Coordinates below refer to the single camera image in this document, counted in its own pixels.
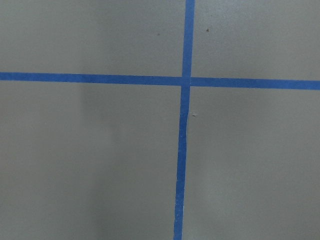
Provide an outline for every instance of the blue stripe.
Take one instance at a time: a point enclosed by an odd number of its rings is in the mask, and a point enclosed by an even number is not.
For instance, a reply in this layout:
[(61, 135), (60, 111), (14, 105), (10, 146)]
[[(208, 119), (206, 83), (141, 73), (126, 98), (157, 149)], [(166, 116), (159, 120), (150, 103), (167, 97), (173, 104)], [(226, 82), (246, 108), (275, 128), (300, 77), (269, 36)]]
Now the blue stripe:
[(181, 87), (180, 100), (180, 123), (178, 142), (178, 161), (176, 172), (175, 188), (175, 219), (174, 219), (174, 240), (182, 239), (184, 200), (185, 200), (185, 179), (187, 160), (187, 122), (189, 115), (190, 86)]
[(184, 81), (184, 79), (181, 77), (171, 76), (130, 76), (23, 72), (0, 72), (0, 80), (170, 86), (181, 86)]
[(182, 58), (182, 76), (191, 77), (192, 45), (194, 36), (195, 0), (186, 0), (184, 19), (184, 40)]
[(194, 87), (320, 90), (320, 81), (316, 80), (192, 77), (190, 85)]

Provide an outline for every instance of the blue line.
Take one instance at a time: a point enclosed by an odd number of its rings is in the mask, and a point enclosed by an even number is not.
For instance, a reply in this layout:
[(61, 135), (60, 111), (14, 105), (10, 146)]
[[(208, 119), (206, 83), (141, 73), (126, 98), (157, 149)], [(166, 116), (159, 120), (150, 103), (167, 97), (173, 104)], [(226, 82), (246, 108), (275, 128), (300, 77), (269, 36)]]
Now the blue line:
[(193, 87), (320, 90), (320, 81), (316, 80), (192, 77), (190, 85)]
[(178, 142), (178, 161), (176, 171), (175, 187), (175, 219), (174, 219), (174, 240), (182, 239), (184, 200), (185, 200), (185, 179), (187, 160), (187, 122), (189, 115), (190, 86), (181, 87), (180, 99), (180, 123)]
[(184, 40), (182, 77), (191, 77), (192, 47), (194, 37), (195, 0), (186, 0), (184, 19)]
[(24, 72), (0, 72), (0, 80), (169, 86), (181, 86), (184, 82), (184, 79), (182, 77), (171, 76), (131, 76)]

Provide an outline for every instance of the gray surface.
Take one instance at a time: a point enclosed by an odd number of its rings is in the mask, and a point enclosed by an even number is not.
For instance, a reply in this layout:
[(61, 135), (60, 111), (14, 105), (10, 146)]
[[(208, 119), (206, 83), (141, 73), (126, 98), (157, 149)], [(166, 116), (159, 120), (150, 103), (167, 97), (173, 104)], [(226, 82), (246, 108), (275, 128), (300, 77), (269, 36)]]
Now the gray surface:
[(198, 0), (192, 75), (320, 80), (319, 12), (319, 0)]
[(0, 0), (0, 72), (180, 76), (184, 0)]
[(320, 239), (318, 91), (192, 87), (184, 240)]
[(0, 82), (0, 239), (173, 236), (180, 88)]

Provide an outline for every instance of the vertical blue line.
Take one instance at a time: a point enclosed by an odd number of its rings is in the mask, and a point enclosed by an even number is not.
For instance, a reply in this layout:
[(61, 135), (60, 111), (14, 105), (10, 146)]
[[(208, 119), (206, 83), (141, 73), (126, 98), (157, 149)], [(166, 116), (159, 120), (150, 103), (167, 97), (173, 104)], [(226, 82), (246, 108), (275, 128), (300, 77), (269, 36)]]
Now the vertical blue line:
[(182, 58), (182, 77), (186, 82), (181, 85), (178, 160), (175, 187), (175, 219), (173, 240), (182, 240), (186, 160), (187, 160), (187, 123), (190, 103), (190, 84), (192, 69), (192, 47), (194, 34), (195, 0), (185, 1), (184, 40)]

